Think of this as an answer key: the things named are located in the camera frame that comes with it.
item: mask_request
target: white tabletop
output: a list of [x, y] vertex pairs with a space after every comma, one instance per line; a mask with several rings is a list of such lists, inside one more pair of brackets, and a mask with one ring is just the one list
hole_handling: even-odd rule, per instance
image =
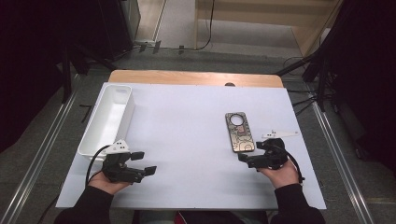
[[[131, 86], [134, 114], [126, 137], [132, 151], [144, 151], [128, 167], [156, 165], [155, 175], [119, 192], [113, 207], [131, 209], [277, 209], [274, 188], [233, 153], [225, 114], [245, 112], [254, 141], [271, 130], [298, 132], [290, 98], [283, 88], [238, 88], [122, 83]], [[283, 138], [299, 162], [304, 195], [325, 209], [304, 139]], [[262, 154], [256, 149], [249, 155]], [[73, 206], [84, 190], [89, 161], [76, 153], [57, 202]], [[99, 170], [100, 165], [92, 168]]]

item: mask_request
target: cable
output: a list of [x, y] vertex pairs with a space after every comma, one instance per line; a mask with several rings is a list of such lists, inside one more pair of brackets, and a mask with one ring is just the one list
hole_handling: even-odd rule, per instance
[[298, 174], [298, 182], [300, 184], [303, 184], [303, 180], [305, 180], [305, 177], [303, 177], [303, 174], [301, 174], [300, 166], [298, 165], [298, 162], [296, 159], [294, 159], [293, 156], [285, 149], [286, 153], [288, 154], [290, 160], [293, 162], [294, 166], [297, 168], [297, 174]]
[[95, 162], [96, 157], [98, 157], [98, 155], [105, 149], [108, 148], [109, 146], [105, 146], [105, 147], [101, 147], [96, 153], [95, 155], [93, 155], [90, 165], [88, 166], [88, 170], [87, 170], [87, 175], [85, 176], [85, 187], [88, 186], [88, 183], [90, 183], [90, 179], [92, 177], [94, 177], [95, 175], [97, 175], [98, 173], [95, 173], [91, 178], [90, 178], [90, 172], [91, 172], [91, 168], [93, 166], [93, 163]]
[[292, 105], [293, 107], [295, 107], [295, 106], [297, 106], [297, 105], [300, 105], [300, 104], [303, 104], [303, 103], [305, 103], [305, 102], [307, 102], [307, 101], [312, 101], [312, 100], [315, 100], [315, 99], [316, 99], [316, 96], [311, 96], [311, 97], [309, 97], [308, 99], [299, 101], [299, 102], [297, 102], [297, 103], [293, 103], [293, 104], [291, 104], [291, 105]]
[[44, 210], [43, 214], [41, 215], [40, 219], [38, 220], [37, 224], [43, 223], [44, 217], [47, 215], [48, 211], [50, 210], [50, 208], [55, 204], [55, 202], [58, 200], [59, 198], [58, 194], [56, 195], [56, 197], [52, 200], [52, 202], [47, 206], [46, 210]]
[[[288, 59], [285, 60], [285, 62], [283, 62], [283, 68], [285, 68], [286, 62], [290, 59], [302, 59], [303, 63], [306, 63], [306, 62], [304, 62], [304, 57], [289, 57]], [[291, 72], [288, 72], [288, 74], [290, 74], [292, 76], [299, 76], [298, 74], [293, 74]]]
[[288, 89], [286, 89], [286, 91], [288, 91], [288, 92], [311, 93], [311, 92], [316, 92], [317, 90], [314, 90], [314, 91], [293, 91], [293, 90], [288, 90]]
[[305, 107], [303, 107], [300, 111], [296, 112], [295, 115], [299, 116], [301, 115], [301, 113], [303, 113], [303, 111], [305, 111], [309, 106], [311, 106], [315, 101], [311, 101], [308, 105], [306, 105]]
[[206, 30], [209, 32], [209, 36], [210, 36], [210, 29], [209, 29], [209, 26], [207, 25], [207, 1], [205, 1], [205, 27], [206, 27]]
[[210, 13], [210, 23], [209, 23], [209, 39], [203, 47], [198, 48], [198, 50], [206, 48], [212, 38], [212, 21], [213, 21], [213, 11], [215, 10], [215, 0], [212, 2], [212, 12]]
[[130, 52], [135, 51], [137, 49], [140, 49], [140, 47], [136, 47], [136, 48], [132, 48], [130, 50], [124, 51], [121, 55], [118, 55], [117, 58], [115, 58], [113, 62], [118, 61], [119, 59], [123, 58], [127, 53], [130, 53]]
[[[97, 174], [100, 173], [100, 171], [96, 172], [95, 174], [93, 174], [91, 176], [91, 178], [89, 178], [90, 176], [90, 172], [91, 172], [91, 168], [93, 166], [93, 162], [95, 161], [96, 157], [98, 157], [98, 155], [105, 149], [108, 148], [109, 146], [105, 146], [105, 147], [101, 147], [96, 153], [95, 155], [93, 155], [90, 165], [88, 166], [88, 171], [87, 171], [87, 176], [85, 178], [85, 187], [88, 186], [88, 183], [90, 182], [90, 179], [93, 178], [94, 176], [96, 176]], [[44, 217], [46, 216], [46, 214], [48, 213], [48, 211], [50, 210], [50, 208], [55, 204], [55, 202], [58, 200], [60, 194], [58, 194], [53, 200], [52, 202], [47, 206], [46, 210], [44, 210], [43, 214], [41, 215], [40, 219], [38, 220], [37, 224], [40, 224], [43, 222]]]

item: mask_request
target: white container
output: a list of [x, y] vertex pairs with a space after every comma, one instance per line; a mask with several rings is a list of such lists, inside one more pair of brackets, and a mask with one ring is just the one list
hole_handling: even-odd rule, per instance
[[[101, 147], [125, 139], [133, 113], [132, 88], [121, 84], [105, 83], [78, 146], [78, 153], [91, 160]], [[103, 161], [105, 156], [100, 153], [95, 163]]]

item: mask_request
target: black sleeve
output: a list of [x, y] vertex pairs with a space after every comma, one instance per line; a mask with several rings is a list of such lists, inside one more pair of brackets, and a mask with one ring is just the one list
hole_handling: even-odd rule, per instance
[[310, 207], [299, 184], [287, 185], [275, 190], [278, 214], [271, 224], [321, 224], [326, 223], [317, 208]]
[[55, 224], [99, 223], [109, 224], [109, 210], [113, 195], [88, 186], [76, 205], [63, 210], [55, 219]]

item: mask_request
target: handheld controller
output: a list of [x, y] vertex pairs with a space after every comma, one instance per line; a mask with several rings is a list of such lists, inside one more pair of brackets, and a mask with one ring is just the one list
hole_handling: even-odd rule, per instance
[[144, 170], [128, 168], [125, 162], [141, 160], [145, 153], [130, 153], [123, 140], [105, 148], [103, 152], [106, 154], [106, 158], [103, 161], [102, 171], [111, 182], [140, 183], [145, 176], [154, 175], [157, 169], [157, 166], [146, 167]]
[[248, 168], [269, 168], [277, 170], [282, 168], [283, 164], [290, 158], [297, 168], [299, 182], [303, 183], [305, 178], [301, 174], [297, 160], [285, 149], [285, 143], [281, 138], [270, 138], [263, 142], [256, 142], [256, 145], [257, 148], [265, 150], [263, 155], [249, 157], [246, 154], [240, 153], [238, 154], [238, 160], [246, 162]]

